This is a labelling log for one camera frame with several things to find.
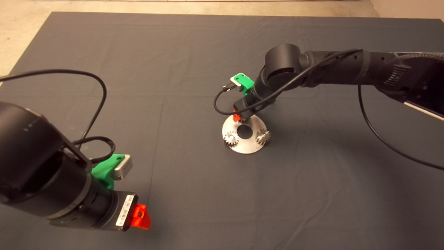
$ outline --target barcode label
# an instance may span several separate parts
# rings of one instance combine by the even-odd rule
[[[119,217],[117,218],[117,222],[115,223],[116,226],[123,226],[125,224],[125,220],[127,219],[128,211],[130,210],[133,199],[134,195],[132,194],[127,195],[127,197],[125,198],[125,202],[123,203]]]

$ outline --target gear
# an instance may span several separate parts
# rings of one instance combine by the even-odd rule
[[[233,147],[239,142],[239,135],[233,131],[230,131],[225,134],[223,139],[228,146]]]
[[[265,145],[271,138],[270,131],[266,129],[260,129],[256,132],[256,142],[260,145]]]

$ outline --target table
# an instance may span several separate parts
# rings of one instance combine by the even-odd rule
[[[365,125],[356,86],[298,88],[260,112],[273,137],[252,155],[226,148],[214,95],[268,49],[444,51],[440,20],[52,13],[13,69],[86,70],[109,90],[90,135],[112,138],[134,167],[116,190],[147,203],[152,228],[126,233],[49,226],[0,206],[1,249],[441,249],[444,173],[385,147]],[[442,123],[365,87],[376,129],[444,164]],[[99,102],[85,77],[1,86],[0,100],[80,137]],[[220,106],[240,98],[228,93]],[[102,144],[83,147],[89,156]]]

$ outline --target black cable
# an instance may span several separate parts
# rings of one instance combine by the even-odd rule
[[[281,93],[282,91],[284,91],[284,89],[285,89],[286,87],[288,87],[290,84],[296,82],[296,81],[299,80],[301,77],[305,76],[308,72],[310,72],[311,70],[315,69],[315,68],[318,67],[319,65],[321,65],[321,64],[323,64],[323,63],[325,63],[325,62],[328,62],[329,60],[334,59],[334,58],[336,58],[336,57],[338,57],[338,56],[343,56],[343,55],[347,55],[347,54],[355,53],[355,52],[358,52],[358,51],[362,51],[362,49],[353,48],[353,49],[349,49],[349,50],[345,50],[345,51],[342,51],[342,52],[337,52],[337,53],[335,53],[335,54],[332,54],[332,55],[330,55],[330,56],[328,56],[328,57],[326,57],[326,58],[320,60],[319,62],[313,64],[312,66],[306,68],[304,71],[302,71],[300,74],[298,74],[297,76],[295,76],[293,79],[291,79],[289,82],[287,82],[286,84],[284,84],[282,87],[280,87],[278,90],[276,90],[275,92],[273,92],[271,95],[267,96],[265,99],[260,100],[259,102],[255,103],[255,104],[253,104],[253,105],[247,106],[247,107],[245,107],[244,109],[236,110],[235,112],[225,112],[225,111],[221,111],[221,110],[217,107],[217,101],[218,101],[219,96],[220,96],[222,93],[227,92],[227,91],[230,91],[231,89],[234,89],[234,88],[236,87],[236,86],[233,86],[233,87],[226,87],[226,86],[224,86],[223,89],[222,89],[219,93],[217,93],[216,97],[214,98],[214,101],[213,101],[214,109],[215,109],[219,114],[222,114],[222,115],[236,115],[236,114],[240,114],[240,113],[242,113],[242,112],[245,112],[245,111],[247,111],[247,110],[250,110],[250,109],[256,108],[257,106],[259,106],[259,105],[261,105],[261,104],[267,102],[267,101],[270,100],[271,98],[273,98],[273,97],[277,96],[278,94],[280,94],[280,93]]]
[[[100,86],[102,86],[102,92],[103,92],[102,100],[100,101],[100,104],[97,107],[97,109],[96,109],[96,111],[94,113],[94,116],[92,117],[91,121],[89,122],[88,126],[85,129],[85,132],[83,133],[83,135],[82,135],[82,137],[80,139],[86,138],[86,136],[88,135],[89,131],[91,130],[91,127],[93,126],[94,122],[96,121],[97,117],[99,116],[99,113],[102,110],[102,107],[105,104],[105,100],[107,98],[107,88],[105,86],[105,83],[97,75],[95,75],[93,73],[90,73],[90,72],[74,70],[74,69],[42,69],[42,70],[29,71],[29,72],[25,72],[25,73],[21,73],[21,74],[17,74],[17,75],[10,75],[10,76],[0,77],[0,82],[15,80],[15,79],[23,78],[23,77],[31,77],[31,76],[37,76],[37,75],[46,75],[46,74],[83,75],[83,76],[92,77],[92,78],[96,79],[100,83]]]
[[[389,147],[391,150],[395,151],[396,153],[404,156],[405,158],[412,160],[414,162],[435,168],[435,169],[439,169],[439,170],[444,170],[444,166],[439,166],[439,165],[435,165],[433,163],[429,163],[426,161],[422,161],[420,159],[416,159],[413,156],[410,156],[404,152],[401,152],[400,150],[398,150],[397,148],[395,148],[394,146],[392,146],[390,143],[388,143],[386,140],[384,140],[384,138],[381,137],[381,135],[378,134],[378,132],[376,132],[376,130],[374,129],[374,127],[372,126],[372,124],[369,121],[369,118],[367,117],[367,114],[365,113],[365,109],[364,109],[364,104],[362,102],[362,93],[361,93],[361,83],[358,83],[358,99],[359,99],[359,106],[361,108],[361,112],[362,112],[362,116],[364,117],[365,122],[367,123],[367,126],[370,128],[370,130],[373,132],[373,134],[382,142],[384,143],[387,147]]]
[[[83,143],[87,143],[87,142],[90,142],[90,141],[103,141],[103,142],[105,142],[106,144],[108,144],[110,146],[110,152],[107,155],[102,156],[102,157],[97,157],[97,158],[90,159],[92,164],[96,164],[96,163],[100,163],[102,161],[105,161],[105,160],[109,159],[112,156],[112,154],[114,154],[114,151],[115,151],[115,144],[114,144],[114,142],[110,138],[107,138],[107,137],[104,137],[104,136],[87,137],[87,138],[83,138],[83,139],[80,139],[80,140],[73,141],[72,143],[73,143],[73,145],[82,145]]]

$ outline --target circular metal plate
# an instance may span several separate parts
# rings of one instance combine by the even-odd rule
[[[253,135],[248,139],[239,138],[239,142],[230,148],[238,153],[244,154],[259,151],[264,145],[260,145],[256,142],[256,132],[260,129],[267,129],[267,127],[265,127],[265,123],[257,116],[252,116],[250,119],[242,123],[240,121],[234,121],[232,115],[229,116],[222,126],[222,138],[228,132],[233,131],[237,133],[238,127],[241,125],[249,126],[253,131]]]

